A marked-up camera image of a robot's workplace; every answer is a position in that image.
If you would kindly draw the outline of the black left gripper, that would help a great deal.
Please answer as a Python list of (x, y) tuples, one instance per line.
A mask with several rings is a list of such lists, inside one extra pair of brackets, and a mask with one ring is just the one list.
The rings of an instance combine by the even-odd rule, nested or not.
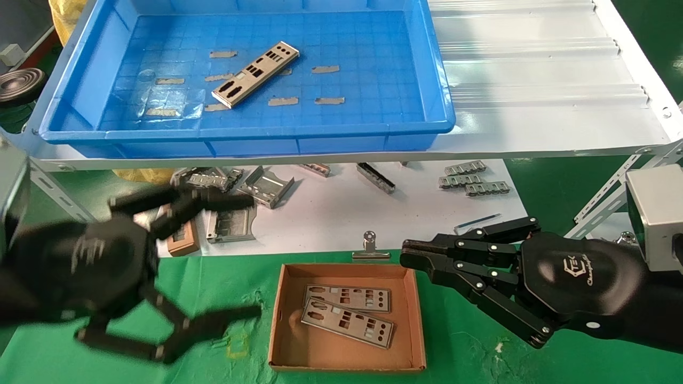
[[(145, 229), (133, 216), (165, 206)], [(91, 317), (75, 332), (86, 347), (172, 364), (196, 343), (221, 338), (237, 321), (259, 318), (259, 305), (188, 316), (158, 290), (140, 290), (158, 270), (156, 239), (166, 239), (202, 211), (240, 211), (256, 206), (250, 195), (219, 189), (153, 186), (112, 197), (112, 221), (62, 221), (20, 231), (2, 258), (2, 326), (64, 323)], [(108, 333), (113, 318), (140, 299), (166, 318), (173, 331), (156, 345)]]

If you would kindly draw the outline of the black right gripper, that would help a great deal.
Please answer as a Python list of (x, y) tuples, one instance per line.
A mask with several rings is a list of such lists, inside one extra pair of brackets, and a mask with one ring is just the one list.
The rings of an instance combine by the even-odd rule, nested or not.
[[(407, 239), (400, 265), (455, 290), (533, 348), (544, 347), (556, 328), (681, 353), (681, 273), (649, 270), (636, 246), (539, 231), (536, 217), (522, 217), (429, 241)], [(448, 257), (472, 245), (520, 241), (523, 297), (551, 325), (512, 300), (516, 276)]]

